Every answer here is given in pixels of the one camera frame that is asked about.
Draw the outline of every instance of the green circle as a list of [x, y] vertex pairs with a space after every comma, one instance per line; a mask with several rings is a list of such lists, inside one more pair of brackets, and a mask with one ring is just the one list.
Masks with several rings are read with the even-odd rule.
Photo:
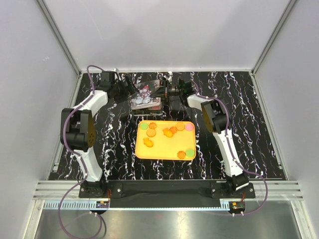
[[195, 155], [195, 151], [194, 150], [192, 150], [192, 149], [186, 150], [186, 156], [187, 157], [192, 158], [192, 157], [194, 157], [194, 155]]
[[140, 124], [141, 129], [147, 129], [149, 127], [148, 123], [141, 123]]

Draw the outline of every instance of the yellow rectangle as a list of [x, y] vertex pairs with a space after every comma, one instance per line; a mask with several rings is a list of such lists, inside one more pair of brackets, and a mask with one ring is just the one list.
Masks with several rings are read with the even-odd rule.
[[[143, 129], [141, 126], [146, 126], [145, 123], [148, 124], [148, 128]], [[156, 124], [154, 137], [147, 135], [150, 123]], [[192, 130], [178, 130], [172, 137], [165, 136], [163, 129], [175, 127], [177, 123], [183, 123], [185, 127], [188, 126], [188, 130], [192, 127]], [[152, 141], [152, 147], [147, 147], [144, 144], [146, 138]], [[187, 150], [193, 150], [194, 155], [192, 157], [186, 155], [183, 159], [177, 156], [178, 152], [183, 151], [186, 154]], [[188, 121], [141, 121], [138, 127], [135, 154], [140, 159], [193, 160], [196, 156], [195, 126]]]

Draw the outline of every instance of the cable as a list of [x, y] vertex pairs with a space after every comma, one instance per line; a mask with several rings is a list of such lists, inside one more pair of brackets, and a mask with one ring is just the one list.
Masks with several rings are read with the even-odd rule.
[[[84, 168], [84, 172], [83, 172], [83, 173], [84, 173], [84, 177], [83, 177], [82, 181], [81, 181], [81, 182], [78, 182], [77, 184], [75, 184], [74, 186], [72, 186], [72, 187], [64, 194], [64, 196], [62, 197], [62, 199], [61, 199], [61, 201], [60, 201], [59, 207], [58, 207], [58, 218], [59, 218], [60, 226], [61, 226], [62, 230], [63, 230], [69, 237], [71, 237], [71, 238], [73, 238], [73, 239], [84, 239], [84, 238], [75, 237], [74, 235], [72, 235], [71, 233], [69, 233], [68, 230], [65, 228], [65, 226], [63, 225], [62, 219], [61, 219], [61, 206], [62, 206], [62, 203], [63, 203], [65, 197], [66, 197], [74, 188], [76, 188], [77, 186], [81, 185], [81, 184], [87, 179], [87, 177], [88, 177], [88, 169], [87, 169], [87, 167], [86, 167], [86, 164], [85, 164], [85, 162], [84, 162], [84, 160], [83, 160], [81, 154], [80, 154], [80, 153], [77, 153], [77, 152], [75, 152], [75, 151], [73, 151], [73, 150], [69, 147], [69, 145], [68, 145], [68, 143], [67, 143], [67, 139], [66, 139], [66, 127], [67, 127], [67, 125], [68, 125], [70, 119], [74, 116], [74, 114], [75, 114], [80, 108], [82, 108], [85, 104], [87, 104], [87, 103], [93, 98], [93, 96], [94, 96], [94, 94], [95, 94], [94, 82], [93, 82], [92, 76], [91, 76], [91, 74], [90, 74], [90, 72], [89, 72], [89, 68], [90, 68], [90, 67], [95, 67], [95, 68], [98, 68], [98, 69], [100, 69], [100, 70], [103, 71], [102, 68], [100, 68], [100, 67], [98, 67], [98, 66], [94, 66], [94, 65], [89, 65], [89, 66], [86, 68], [87, 73], [88, 73], [88, 76], [89, 76], [89, 79], [90, 79], [90, 83], [91, 83], [92, 94], [91, 94], [81, 105], [79, 105], [78, 107], [76, 107], [76, 108], [68, 115], [68, 117], [66, 118], [66, 120], [65, 120], [65, 122], [64, 122], [63, 131], [62, 131], [62, 133], [63, 133], [63, 143], [64, 143], [65, 148], [66, 148], [70, 153], [73, 153], [73, 154], [77, 155], [78, 157], [80, 157], [81, 163], [82, 163], [83, 168]], [[100, 227], [99, 227], [99, 229], [98, 229], [98, 231], [97, 231], [97, 233], [96, 233], [95, 235], [93, 235], [92, 237], [87, 238], [87, 239], [94, 239], [94, 238], [96, 238], [97, 235], [101, 232], [102, 223], [103, 223], [104, 220], [103, 220], [103, 218], [102, 218], [99, 214], [97, 214], [97, 213], [95, 213], [95, 216], [97, 216], [97, 217], [100, 219]]]
[[201, 96], [201, 95], [199, 94], [199, 92], [198, 92], [198, 91], [199, 91], [198, 84], [197, 84], [196, 82], [194, 82], [193, 80], [192, 80], [192, 82], [195, 84], [195, 87], [196, 87], [196, 95], [197, 95], [198, 97], [200, 97], [200, 98], [202, 98], [202, 99], [207, 99], [207, 100], [216, 100], [216, 101], [218, 101], [218, 102], [222, 105], [222, 107], [225, 109], [226, 117], [227, 117], [225, 136], [226, 136], [226, 140], [227, 140], [227, 144], [228, 144], [228, 147], [229, 147], [230, 154], [231, 154], [231, 156], [233, 157], [234, 162], [235, 162], [235, 163], [237, 164], [237, 166], [238, 166], [241, 170], [243, 170], [245, 173], [252, 174], [252, 175], [256, 175], [256, 176], [259, 177], [261, 180], [263, 180], [263, 182], [264, 182], [264, 184], [265, 184], [265, 187], [266, 187], [266, 195], [265, 195], [264, 201], [263, 201], [263, 202], [261, 203], [261, 205], [260, 205], [258, 208], [256, 208], [255, 210], [252, 210], [251, 212], [245, 213], [245, 215], [253, 214], [253, 213], [259, 211], [259, 210], [264, 206], [264, 204], [265, 204], [265, 202], [266, 202], [266, 200], [267, 200], [267, 198], [268, 198], [268, 185], [267, 185], [267, 182], [266, 182], [266, 180], [265, 180], [260, 174], [255, 173], [255, 172], [250, 172], [250, 171], [246, 170], [246, 169], [245, 169], [243, 166], [241, 166], [241, 164], [238, 163], [238, 161], [236, 160], [235, 155], [234, 155], [234, 152], [233, 152], [233, 150], [231, 149], [230, 141], [229, 141], [229, 138], [228, 138], [229, 115], [228, 115], [228, 110], [227, 110], [227, 107], [225, 106], [225, 104], [224, 104], [220, 99], [218, 99], [218, 98], [215, 98], [215, 97], [209, 98], [209, 97], [206, 97], [206, 96]]

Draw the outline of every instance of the orange circle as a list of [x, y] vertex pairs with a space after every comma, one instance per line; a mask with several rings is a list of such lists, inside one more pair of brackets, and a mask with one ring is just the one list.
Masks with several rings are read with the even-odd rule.
[[154, 123], [154, 122], [150, 123], [149, 128], [156, 129], [157, 128], [156, 123]]
[[177, 133], [177, 128], [176, 127], [171, 127], [170, 129], [169, 129], [170, 131], [172, 131], [173, 133]]
[[179, 159], [184, 159], [186, 154], [185, 154], [184, 151], [180, 151], [180, 152], [177, 153], [177, 156], [178, 156]]
[[146, 134], [148, 137], [154, 137], [156, 135], [155, 129], [149, 128], [148, 131], [146, 131]]
[[176, 124], [176, 128], [178, 131], [183, 131], [185, 129], [185, 125], [182, 122]]

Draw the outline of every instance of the floor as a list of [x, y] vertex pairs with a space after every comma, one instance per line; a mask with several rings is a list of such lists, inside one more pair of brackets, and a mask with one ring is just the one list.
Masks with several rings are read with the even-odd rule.
[[[256, 202], [250, 202], [247, 210], [251, 211], [256, 206]], [[79, 238], [89, 238], [99, 228], [99, 220], [92, 215], [78, 218], [85, 212], [61, 211], [67, 230]], [[108, 211], [102, 217], [107, 230], [102, 226], [97, 236], [100, 239], [302, 238], [288, 201], [268, 201], [259, 213], [235, 218], [226, 212], [205, 211]], [[69, 238], [60, 227], [56, 210], [43, 210], [35, 238]]]
[[[161, 79], [167, 73], [130, 73], [134, 83]], [[100, 74], [93, 74], [95, 83]], [[284, 178], [261, 112], [249, 72], [174, 72], [178, 77], [193, 78], [204, 96], [223, 98], [232, 113], [234, 143], [243, 166], [268, 179]], [[83, 74], [76, 104], [90, 93], [87, 74]], [[109, 180], [174, 180], [221, 179], [225, 177], [224, 163], [217, 142], [206, 131], [201, 112], [188, 109], [173, 99], [164, 106], [158, 120], [188, 120], [196, 128], [196, 158], [192, 161], [140, 160], [135, 156], [137, 125], [142, 117], [131, 114], [127, 102], [109, 102], [95, 116], [97, 141], [94, 151]], [[49, 180], [81, 178], [81, 170], [74, 156], [63, 149], [59, 167]]]

